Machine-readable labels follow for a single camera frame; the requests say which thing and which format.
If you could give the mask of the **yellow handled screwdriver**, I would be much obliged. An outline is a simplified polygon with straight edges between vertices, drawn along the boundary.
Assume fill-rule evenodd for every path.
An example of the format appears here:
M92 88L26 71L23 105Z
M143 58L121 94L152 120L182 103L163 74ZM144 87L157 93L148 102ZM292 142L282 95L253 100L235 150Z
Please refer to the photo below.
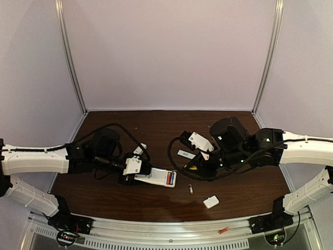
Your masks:
M174 169L180 172L189 172L189 173L195 173L198 171L196 166L188 166L188 165L184 165L184 166L174 166Z

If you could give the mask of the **white air conditioner remote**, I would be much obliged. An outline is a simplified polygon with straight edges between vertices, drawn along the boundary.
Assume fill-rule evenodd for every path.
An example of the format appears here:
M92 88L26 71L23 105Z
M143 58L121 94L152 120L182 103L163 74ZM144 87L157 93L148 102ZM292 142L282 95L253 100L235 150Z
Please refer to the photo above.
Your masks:
M167 175L168 172L175 172L175 179L174 179L174 184L173 185L167 185ZM165 169L159 169L159 168L152 168L151 173L149 175L144 175L144 174L136 174L135 175L135 180L153 184L153 185L160 185L168 188L174 188L176 184L176 177L177 177L177 172L176 171L171 171L171 170L165 170Z

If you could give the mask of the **slim white remote control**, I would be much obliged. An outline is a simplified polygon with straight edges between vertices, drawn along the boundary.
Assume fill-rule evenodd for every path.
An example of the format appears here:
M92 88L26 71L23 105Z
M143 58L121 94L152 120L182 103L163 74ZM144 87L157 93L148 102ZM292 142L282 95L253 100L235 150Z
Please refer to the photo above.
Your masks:
M144 151L143 151L143 148L144 148L144 149L147 149L147 145L144 144L144 143L141 143L141 147L138 146L138 147L133 151L133 153L134 153L134 154L137 154L137 155L141 155L141 154L144 152Z

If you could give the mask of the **small white battery cover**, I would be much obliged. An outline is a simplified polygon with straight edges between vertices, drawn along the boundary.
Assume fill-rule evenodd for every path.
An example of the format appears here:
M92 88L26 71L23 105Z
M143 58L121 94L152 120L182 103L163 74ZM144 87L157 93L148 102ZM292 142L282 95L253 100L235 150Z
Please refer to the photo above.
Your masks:
M207 209L210 209L210 208L216 206L219 203L220 203L220 201L219 201L219 199L215 195L213 195L211 197L208 197L207 199L205 199L203 201L203 204L205 205L205 207Z

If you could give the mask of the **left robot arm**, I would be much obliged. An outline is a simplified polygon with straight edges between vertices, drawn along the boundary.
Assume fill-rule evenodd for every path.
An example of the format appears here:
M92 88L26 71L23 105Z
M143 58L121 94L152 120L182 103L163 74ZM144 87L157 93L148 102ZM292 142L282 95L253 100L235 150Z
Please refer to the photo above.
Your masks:
M49 218L69 217L70 209L61 196L47 194L14 175L18 173L54 172L81 174L101 170L132 179L144 172L141 154L147 153L127 129L123 131L137 144L133 153L123 154L120 134L112 129L96 129L82 138L55 147L16 147L1 142L1 196L12 197Z

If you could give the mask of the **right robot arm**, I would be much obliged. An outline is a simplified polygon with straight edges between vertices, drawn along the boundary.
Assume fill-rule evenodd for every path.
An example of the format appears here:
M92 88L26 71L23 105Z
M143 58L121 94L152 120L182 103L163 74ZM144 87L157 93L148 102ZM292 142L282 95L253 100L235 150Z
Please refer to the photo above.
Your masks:
M317 164L323 170L298 190L274 201L272 214L294 215L332 192L332 139L263 128L250 134L236 117L223 118L210 128L215 143L197 132L183 132L180 142L196 157L181 170L193 179L213 181L251 169L281 164Z

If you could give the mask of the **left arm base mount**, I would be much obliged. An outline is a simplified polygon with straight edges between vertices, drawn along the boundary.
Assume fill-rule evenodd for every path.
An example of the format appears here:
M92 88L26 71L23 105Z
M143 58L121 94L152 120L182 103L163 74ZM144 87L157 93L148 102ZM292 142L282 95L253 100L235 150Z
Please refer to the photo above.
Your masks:
M56 241L64 248L72 246L81 234L89 235L93 224L92 218L77 215L45 215L45 218L58 231Z

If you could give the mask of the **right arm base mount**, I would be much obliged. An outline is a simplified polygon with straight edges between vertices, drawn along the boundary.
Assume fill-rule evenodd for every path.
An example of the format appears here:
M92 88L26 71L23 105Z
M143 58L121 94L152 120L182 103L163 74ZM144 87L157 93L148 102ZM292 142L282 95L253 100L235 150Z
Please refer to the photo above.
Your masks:
M271 213L251 217L248 221L252 234L264 233L267 244L278 247L288 242L285 227L293 225L293 216L288 214L274 216Z

